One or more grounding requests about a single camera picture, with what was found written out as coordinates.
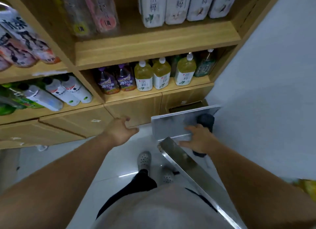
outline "shelf board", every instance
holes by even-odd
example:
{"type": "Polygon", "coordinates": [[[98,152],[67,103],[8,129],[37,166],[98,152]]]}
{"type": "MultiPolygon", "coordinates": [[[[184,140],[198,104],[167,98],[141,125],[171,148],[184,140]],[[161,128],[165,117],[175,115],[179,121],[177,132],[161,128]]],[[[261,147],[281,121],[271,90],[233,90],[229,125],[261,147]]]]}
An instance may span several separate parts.
{"type": "Polygon", "coordinates": [[[81,109],[81,108],[88,108],[88,107],[92,107],[96,105],[100,105],[100,103],[95,98],[93,98],[93,100],[90,103],[88,104],[79,103],[77,106],[69,106],[68,104],[64,103],[64,107],[60,111],[57,111],[57,112],[50,111],[47,108],[17,109],[12,114],[0,116],[0,125],[7,124],[7,123],[20,122],[20,121],[25,121],[25,120],[30,120],[30,119],[38,119],[43,116],[68,112],[68,111],[81,109]]]}
{"type": "Polygon", "coordinates": [[[63,73],[67,73],[67,67],[63,62],[45,64],[39,61],[30,68],[18,68],[12,65],[7,70],[0,72],[0,84],[63,73]]]}
{"type": "Polygon", "coordinates": [[[206,18],[179,25],[144,27],[138,10],[119,13],[119,36],[77,42],[79,70],[236,45],[240,36],[230,20],[206,18]]]}
{"type": "Polygon", "coordinates": [[[113,95],[104,94],[105,105],[107,103],[112,103],[112,102],[116,102],[116,101],[120,101],[124,99],[132,99],[132,98],[137,98],[141,96],[153,95],[153,94],[162,93],[166,91],[172,91],[176,89],[187,88],[187,87],[192,87],[192,86],[197,86],[197,85],[202,85],[202,84],[209,84],[209,83],[211,83],[211,81],[207,75],[207,76],[199,77],[199,78],[193,77],[191,82],[188,85],[178,86],[176,85],[174,78],[172,77],[169,80],[168,86],[160,90],[157,90],[155,87],[153,87],[151,91],[145,91],[145,92],[135,89],[133,91],[128,91],[128,92],[120,91],[119,93],[116,93],[113,95]]]}

